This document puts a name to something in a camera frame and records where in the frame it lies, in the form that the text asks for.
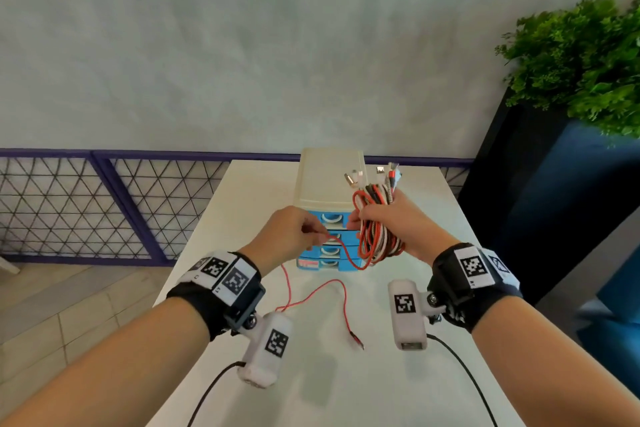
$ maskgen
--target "small drawer organizer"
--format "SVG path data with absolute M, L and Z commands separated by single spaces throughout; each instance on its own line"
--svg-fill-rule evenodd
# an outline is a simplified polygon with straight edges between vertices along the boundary
M 367 170 L 361 151 L 304 149 L 300 156 L 294 204 L 316 215 L 332 236 L 344 242 L 351 259 L 362 266 L 358 258 L 357 232 L 346 229 L 349 214 L 353 211 L 353 189 L 344 180 L 344 173 L 353 170 L 362 171 L 366 179 Z M 297 262 L 298 267 L 305 270 L 356 271 L 337 241 L 314 246 L 313 250 L 303 252 Z

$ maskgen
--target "black planter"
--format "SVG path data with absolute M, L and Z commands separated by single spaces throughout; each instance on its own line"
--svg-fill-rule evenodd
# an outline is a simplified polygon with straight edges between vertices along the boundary
M 458 202 L 534 304 L 640 206 L 640 140 L 507 98 Z

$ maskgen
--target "person's right arm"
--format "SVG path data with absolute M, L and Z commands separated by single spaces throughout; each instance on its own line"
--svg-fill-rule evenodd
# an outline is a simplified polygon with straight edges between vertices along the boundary
M 460 243 L 400 190 L 393 204 L 352 213 L 349 228 L 360 229 L 360 220 L 380 221 L 429 265 Z M 524 300 L 496 302 L 471 336 L 527 427 L 640 425 L 640 401 Z

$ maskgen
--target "drawer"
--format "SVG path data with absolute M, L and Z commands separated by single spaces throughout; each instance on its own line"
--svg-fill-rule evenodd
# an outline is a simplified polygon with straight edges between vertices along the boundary
M 360 267 L 364 265 L 364 261 L 357 259 L 354 260 Z M 304 259 L 300 257 L 296 260 L 298 268 L 304 270 L 320 270 L 320 269 L 333 269 L 340 272 L 356 272 L 356 269 L 348 260 L 326 260 L 326 259 Z
M 348 246 L 347 251 L 349 252 L 351 260 L 355 261 L 358 257 L 358 247 Z M 302 252 L 300 257 L 304 259 L 347 260 L 347 254 L 339 243 L 336 245 L 325 243 L 324 245 L 314 246 L 312 250 Z
M 343 230 L 349 220 L 351 211 L 347 212 L 327 212 L 327 211 L 310 211 L 315 214 L 327 230 Z
M 358 237 L 356 237 L 356 234 L 358 232 L 352 232 L 351 230 L 329 230 L 329 233 L 331 234 L 331 236 L 333 237 L 338 237 L 340 238 L 340 240 L 342 240 L 342 242 L 349 246 L 354 246 L 354 245 L 360 245 L 360 240 L 358 240 Z M 329 240 L 326 245 L 340 245 L 337 241 L 334 241 L 332 243 L 331 240 Z

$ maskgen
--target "table top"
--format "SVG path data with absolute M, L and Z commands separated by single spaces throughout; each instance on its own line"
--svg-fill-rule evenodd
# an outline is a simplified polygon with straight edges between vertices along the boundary
M 213 250 L 240 248 L 273 211 L 291 204 L 297 171 L 297 162 L 233 161 L 157 302 L 198 259 Z M 403 166 L 402 172 L 399 187 L 425 213 L 462 241 L 477 243 L 440 169 Z M 449 351 L 435 341 L 425 351 L 400 351 L 394 343 L 387 284 L 409 278 L 426 290 L 429 266 L 406 253 L 362 272 L 303 271 L 295 262 L 285 266 L 294 301 L 326 280 L 344 281 L 349 322 L 366 350 L 346 330 L 342 287 L 330 284 L 287 311 L 294 333 L 276 384 L 260 390 L 227 373 L 205 400 L 194 427 L 492 425 L 473 383 Z M 258 312 L 266 314 L 286 303 L 287 286 L 279 268 L 262 283 L 267 292 Z M 427 331 L 465 361 L 498 425 L 524 425 L 465 330 L 443 321 L 427 324 Z M 186 427 L 213 378 L 242 359 L 247 344 L 246 338 L 229 334 L 212 342 L 148 426 Z

